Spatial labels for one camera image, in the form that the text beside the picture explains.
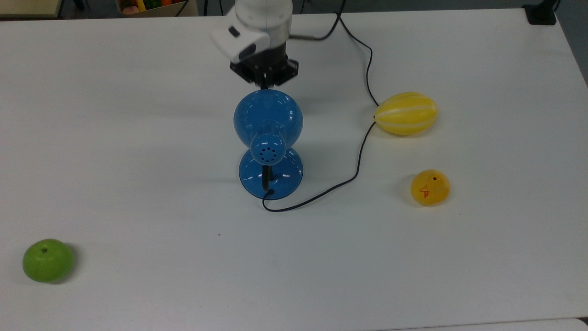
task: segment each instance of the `fruit box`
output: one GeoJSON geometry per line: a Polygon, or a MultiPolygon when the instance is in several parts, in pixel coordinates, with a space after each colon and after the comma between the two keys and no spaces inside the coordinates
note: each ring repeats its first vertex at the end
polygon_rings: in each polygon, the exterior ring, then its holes
{"type": "MultiPolygon", "coordinates": [[[[118,6],[118,11],[127,18],[140,18],[140,17],[174,17],[182,6],[184,6],[184,1],[178,2],[175,4],[156,7],[152,9],[147,9],[142,12],[137,12],[134,14],[125,14],[122,12],[123,8],[121,8],[121,0],[115,0],[116,5],[118,6]]],[[[186,4],[186,7],[182,10],[182,13],[179,16],[198,16],[198,6],[196,5],[196,0],[189,0],[186,4]]]]}

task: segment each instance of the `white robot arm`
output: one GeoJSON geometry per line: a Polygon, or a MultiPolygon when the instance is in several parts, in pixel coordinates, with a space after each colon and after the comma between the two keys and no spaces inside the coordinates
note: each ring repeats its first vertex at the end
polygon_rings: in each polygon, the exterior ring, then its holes
{"type": "Polygon", "coordinates": [[[236,0],[211,39],[232,70],[267,88],[298,74],[298,63],[286,55],[291,23],[292,0],[236,0]]]}

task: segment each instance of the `green fruit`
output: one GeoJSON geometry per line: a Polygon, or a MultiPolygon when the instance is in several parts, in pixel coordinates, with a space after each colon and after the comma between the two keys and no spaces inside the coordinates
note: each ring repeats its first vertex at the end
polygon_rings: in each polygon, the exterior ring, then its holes
{"type": "Polygon", "coordinates": [[[22,269],[36,282],[49,283],[64,277],[74,264],[74,254],[56,239],[34,243],[22,258],[22,269]]]}

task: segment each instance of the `cable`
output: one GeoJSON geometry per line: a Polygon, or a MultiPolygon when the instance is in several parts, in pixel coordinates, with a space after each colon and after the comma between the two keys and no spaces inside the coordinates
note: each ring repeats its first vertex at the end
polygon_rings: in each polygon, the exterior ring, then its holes
{"type": "Polygon", "coordinates": [[[337,189],[337,188],[339,188],[339,187],[341,187],[341,186],[343,186],[343,185],[345,185],[345,184],[349,184],[349,183],[350,183],[351,181],[353,181],[353,180],[354,180],[354,179],[355,179],[355,178],[358,176],[358,174],[359,174],[359,164],[360,164],[360,163],[361,163],[361,161],[362,161],[363,146],[365,145],[365,143],[366,143],[366,140],[367,140],[367,138],[368,138],[368,135],[369,135],[369,133],[370,133],[370,131],[372,130],[372,128],[373,128],[373,126],[374,126],[374,125],[376,125],[376,122],[373,122],[373,123],[372,123],[372,125],[370,125],[369,129],[367,129],[366,135],[363,137],[362,146],[361,146],[361,148],[359,149],[358,165],[357,165],[357,167],[355,168],[355,175],[353,175],[353,177],[351,177],[350,179],[348,179],[348,180],[346,180],[346,181],[344,181],[344,182],[342,182],[342,183],[339,183],[339,184],[337,184],[337,185],[335,185],[335,186],[331,187],[330,189],[328,189],[328,190],[324,191],[323,193],[320,193],[319,195],[317,195],[317,196],[314,196],[314,197],[312,197],[312,198],[310,198],[310,199],[308,199],[308,200],[306,200],[306,201],[304,201],[304,202],[302,202],[302,203],[299,203],[299,204],[297,204],[297,205],[295,205],[295,206],[292,206],[292,207],[287,207],[287,208],[282,208],[282,209],[271,209],[271,208],[269,208],[268,206],[266,206],[266,205],[265,205],[265,201],[268,199],[268,197],[269,197],[269,196],[271,196],[271,195],[274,193],[274,190],[270,189],[270,190],[269,190],[269,191],[268,191],[268,192],[265,194],[265,196],[263,196],[263,199],[262,199],[263,208],[265,208],[265,210],[267,210],[267,211],[271,211],[271,212],[274,212],[274,213],[281,213],[281,212],[283,212],[283,211],[294,210],[294,209],[300,208],[300,207],[302,207],[302,206],[305,206],[305,205],[307,205],[307,204],[309,204],[309,203],[311,203],[311,202],[315,201],[315,200],[316,200],[316,199],[318,199],[318,198],[321,198],[321,197],[323,197],[325,194],[327,194],[327,193],[329,193],[329,192],[331,192],[331,191],[333,191],[333,190],[335,190],[335,189],[337,189]]]}
{"type": "Polygon", "coordinates": [[[334,12],[334,14],[337,15],[337,18],[335,19],[335,23],[333,23],[333,26],[331,27],[331,30],[329,31],[329,33],[327,33],[324,37],[317,38],[317,37],[305,36],[305,35],[290,35],[290,39],[300,39],[300,40],[309,40],[309,41],[323,41],[326,38],[329,38],[330,35],[335,30],[335,28],[337,27],[337,23],[339,23],[339,20],[341,19],[341,14],[343,13],[343,9],[345,8],[345,3],[347,3],[347,0],[341,1],[341,7],[339,7],[339,10],[338,11],[334,12]]]}
{"type": "Polygon", "coordinates": [[[178,17],[182,13],[183,9],[186,8],[186,5],[188,4],[188,1],[190,1],[190,0],[184,1],[184,5],[180,8],[180,10],[178,10],[178,13],[176,14],[175,17],[178,17]]]}
{"type": "MultiPolygon", "coordinates": [[[[340,13],[337,13],[337,21],[335,21],[335,25],[337,24],[337,22],[338,22],[338,21],[341,21],[341,25],[343,25],[343,28],[345,29],[345,31],[347,32],[347,34],[348,34],[348,35],[349,35],[351,38],[353,38],[355,41],[357,41],[358,43],[362,44],[363,46],[367,47],[367,48],[369,49],[369,51],[370,51],[370,55],[369,55],[369,62],[368,62],[368,64],[367,64],[367,68],[366,68],[366,88],[367,88],[367,91],[368,91],[368,93],[369,93],[370,97],[372,97],[372,100],[373,100],[373,102],[376,104],[376,106],[379,106],[380,104],[379,104],[379,103],[376,101],[376,98],[374,98],[374,97],[373,97],[372,90],[370,89],[370,86],[369,86],[369,80],[368,80],[368,78],[369,78],[369,69],[370,69],[370,67],[372,66],[373,50],[372,50],[372,48],[371,48],[370,46],[367,46],[367,45],[366,45],[364,42],[362,42],[361,40],[357,39],[357,38],[356,38],[356,37],[355,37],[355,36],[354,36],[354,35],[351,33],[351,31],[349,31],[349,29],[347,28],[347,26],[346,26],[346,25],[345,25],[345,23],[343,22],[343,19],[341,18],[341,15],[340,15],[340,13]]],[[[315,201],[316,199],[319,199],[319,198],[323,197],[324,195],[328,194],[329,192],[331,192],[331,191],[333,191],[333,190],[336,190],[337,188],[339,188],[339,187],[341,187],[341,186],[344,186],[345,184],[349,184],[349,183],[350,183],[351,181],[353,181],[353,180],[354,180],[354,179],[355,179],[355,178],[358,176],[358,174],[359,174],[359,166],[360,166],[360,164],[361,164],[361,161],[362,161],[363,146],[365,145],[365,143],[366,143],[366,140],[367,140],[367,138],[368,138],[368,135],[369,135],[370,131],[372,130],[372,128],[374,127],[374,125],[376,125],[376,122],[373,122],[373,123],[372,123],[372,125],[370,125],[369,129],[367,129],[367,132],[366,132],[365,136],[363,136],[362,145],[361,145],[361,147],[359,148],[358,164],[357,164],[357,167],[355,168],[355,175],[353,175],[353,177],[351,177],[350,179],[348,179],[348,180],[346,180],[346,181],[344,181],[344,182],[341,182],[341,183],[339,183],[339,184],[337,184],[337,185],[335,185],[335,186],[333,186],[333,187],[329,188],[328,190],[324,191],[323,193],[320,193],[320,194],[318,194],[317,196],[314,196],[314,197],[312,197],[312,198],[310,198],[310,199],[308,199],[308,200],[306,200],[306,201],[304,201],[304,202],[302,202],[302,203],[299,203],[299,204],[297,204],[297,205],[294,205],[294,206],[292,206],[292,207],[287,207],[287,208],[282,208],[282,209],[271,209],[271,208],[269,208],[268,206],[266,206],[266,204],[265,204],[265,201],[268,199],[268,197],[269,197],[269,196],[271,196],[271,195],[274,193],[274,190],[270,189],[270,190],[268,190],[268,192],[265,194],[265,196],[263,196],[263,199],[262,199],[262,205],[263,205],[263,208],[265,208],[265,210],[267,210],[267,211],[271,211],[271,212],[274,212],[274,213],[281,213],[281,212],[283,212],[283,211],[290,211],[290,210],[294,210],[294,209],[300,208],[300,207],[302,207],[302,206],[305,206],[305,205],[307,205],[307,204],[309,204],[309,203],[311,203],[311,202],[315,201]]]]}
{"type": "Polygon", "coordinates": [[[367,46],[366,44],[364,44],[363,41],[355,38],[355,36],[351,33],[351,31],[349,31],[349,29],[347,29],[347,26],[345,25],[345,22],[343,22],[343,19],[341,17],[339,18],[339,20],[341,21],[341,25],[343,25],[343,29],[345,29],[347,34],[351,38],[353,38],[353,40],[357,41],[358,43],[362,44],[363,46],[365,46],[369,49],[369,62],[367,63],[367,69],[366,69],[366,87],[367,87],[367,91],[369,93],[369,96],[372,97],[373,103],[375,103],[376,106],[379,106],[380,104],[377,103],[376,98],[373,97],[372,89],[369,88],[369,68],[372,66],[373,49],[370,46],[367,46]]]}
{"type": "Polygon", "coordinates": [[[306,0],[302,0],[302,7],[300,9],[299,14],[302,14],[302,12],[304,11],[304,4],[306,3],[306,0]]]}

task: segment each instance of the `yellow melon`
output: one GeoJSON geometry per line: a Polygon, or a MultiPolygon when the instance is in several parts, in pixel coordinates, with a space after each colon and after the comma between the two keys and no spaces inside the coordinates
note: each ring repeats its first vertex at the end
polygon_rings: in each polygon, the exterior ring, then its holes
{"type": "Polygon", "coordinates": [[[376,123],[394,134],[414,134],[430,127],[437,119],[437,105],[418,92],[396,94],[384,101],[374,116],[376,123]]]}

